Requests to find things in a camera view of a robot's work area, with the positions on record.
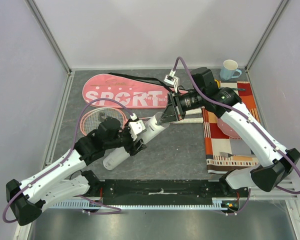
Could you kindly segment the white shuttlecock tube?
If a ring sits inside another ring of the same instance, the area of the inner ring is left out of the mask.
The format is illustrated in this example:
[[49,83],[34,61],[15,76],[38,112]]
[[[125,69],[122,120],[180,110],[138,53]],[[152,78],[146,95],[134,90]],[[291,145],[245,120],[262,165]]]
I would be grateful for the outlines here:
[[158,121],[162,116],[162,112],[157,112],[147,122],[139,119],[136,123],[129,123],[128,126],[132,130],[132,142],[127,146],[116,148],[103,160],[103,166],[111,171],[120,165],[130,156],[136,155],[145,149],[146,144],[154,139],[158,134],[169,127],[169,123],[158,125]]

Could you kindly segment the pink racket bag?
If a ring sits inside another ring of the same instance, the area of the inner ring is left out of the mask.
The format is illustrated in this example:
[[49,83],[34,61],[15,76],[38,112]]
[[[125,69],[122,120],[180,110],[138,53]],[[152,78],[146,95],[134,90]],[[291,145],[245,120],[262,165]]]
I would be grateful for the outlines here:
[[136,77],[119,73],[98,74],[91,77],[83,86],[82,97],[86,103],[94,102],[94,107],[119,108],[115,100],[128,109],[163,109],[172,86],[154,78]]

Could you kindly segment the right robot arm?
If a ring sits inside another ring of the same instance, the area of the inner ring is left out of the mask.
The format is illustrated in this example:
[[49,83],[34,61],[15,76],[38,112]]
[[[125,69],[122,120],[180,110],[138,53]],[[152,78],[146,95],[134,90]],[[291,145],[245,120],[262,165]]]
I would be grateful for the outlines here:
[[210,69],[201,67],[189,74],[193,89],[185,94],[169,92],[166,108],[157,124],[179,122],[185,118],[187,111],[204,107],[229,125],[258,160],[256,167],[225,174],[219,184],[220,193],[230,197],[237,189],[253,186],[265,192],[272,191],[292,172],[300,159],[300,152],[296,148],[287,149],[275,140],[252,116],[233,89],[218,86]]

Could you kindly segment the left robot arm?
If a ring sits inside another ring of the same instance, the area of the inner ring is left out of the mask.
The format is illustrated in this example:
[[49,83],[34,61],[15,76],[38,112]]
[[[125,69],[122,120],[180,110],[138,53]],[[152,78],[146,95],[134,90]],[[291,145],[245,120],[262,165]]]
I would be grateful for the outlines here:
[[53,194],[50,187],[102,158],[106,150],[123,147],[129,155],[137,154],[145,148],[144,141],[139,138],[145,131],[144,122],[136,116],[131,116],[124,127],[116,118],[107,117],[97,128],[73,143],[52,165],[23,181],[10,180],[5,186],[7,206],[2,214],[3,221],[12,223],[6,218],[6,212],[11,209],[14,221],[20,226],[33,222]]

